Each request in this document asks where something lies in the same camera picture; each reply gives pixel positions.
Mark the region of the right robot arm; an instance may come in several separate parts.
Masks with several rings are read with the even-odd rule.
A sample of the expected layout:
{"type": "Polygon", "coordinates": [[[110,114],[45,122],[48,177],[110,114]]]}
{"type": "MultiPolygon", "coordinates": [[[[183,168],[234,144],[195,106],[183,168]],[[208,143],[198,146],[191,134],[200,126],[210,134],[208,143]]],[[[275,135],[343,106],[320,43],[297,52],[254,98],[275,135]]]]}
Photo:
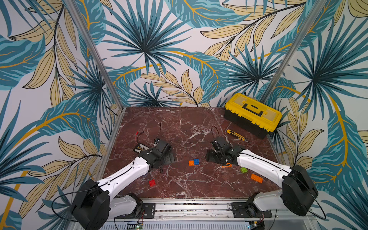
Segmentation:
{"type": "Polygon", "coordinates": [[[207,162],[247,168],[280,187],[271,192],[255,192],[245,203],[231,203],[235,218],[270,218],[271,211],[279,209],[302,217],[309,213],[318,191],[305,168],[273,162],[242,146],[232,146],[223,137],[216,137],[211,144],[207,162]]]}

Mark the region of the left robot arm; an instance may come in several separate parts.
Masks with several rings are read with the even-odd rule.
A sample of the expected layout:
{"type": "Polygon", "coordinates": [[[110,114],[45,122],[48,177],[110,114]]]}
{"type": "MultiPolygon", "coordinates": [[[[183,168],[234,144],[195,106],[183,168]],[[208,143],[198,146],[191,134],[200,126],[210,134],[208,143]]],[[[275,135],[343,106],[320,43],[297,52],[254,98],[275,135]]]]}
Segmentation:
{"type": "Polygon", "coordinates": [[[97,182],[89,179],[76,193],[71,214],[85,230],[98,230],[107,220],[123,217],[140,218],[144,213],[143,202],[129,193],[121,199],[116,196],[128,185],[153,169],[170,164],[171,145],[156,139],[153,147],[141,151],[128,165],[97,182]]]}

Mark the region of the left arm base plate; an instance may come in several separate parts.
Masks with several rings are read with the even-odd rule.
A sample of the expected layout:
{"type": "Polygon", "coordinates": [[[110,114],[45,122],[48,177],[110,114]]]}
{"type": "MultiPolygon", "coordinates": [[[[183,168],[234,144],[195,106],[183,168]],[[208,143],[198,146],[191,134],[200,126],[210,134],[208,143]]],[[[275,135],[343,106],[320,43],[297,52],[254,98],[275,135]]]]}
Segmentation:
{"type": "Polygon", "coordinates": [[[155,203],[142,203],[138,204],[138,207],[133,210],[131,214],[123,215],[123,219],[153,219],[155,217],[156,204],[155,203]]]}

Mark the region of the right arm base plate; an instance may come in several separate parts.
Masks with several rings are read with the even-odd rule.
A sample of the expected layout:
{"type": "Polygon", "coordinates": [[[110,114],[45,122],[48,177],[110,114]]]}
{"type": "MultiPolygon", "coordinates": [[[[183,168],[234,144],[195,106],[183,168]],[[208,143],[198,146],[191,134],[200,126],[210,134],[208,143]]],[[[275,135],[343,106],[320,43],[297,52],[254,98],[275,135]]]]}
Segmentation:
{"type": "Polygon", "coordinates": [[[271,218],[271,211],[260,211],[255,205],[246,202],[233,202],[230,204],[230,210],[234,218],[271,218]]]}

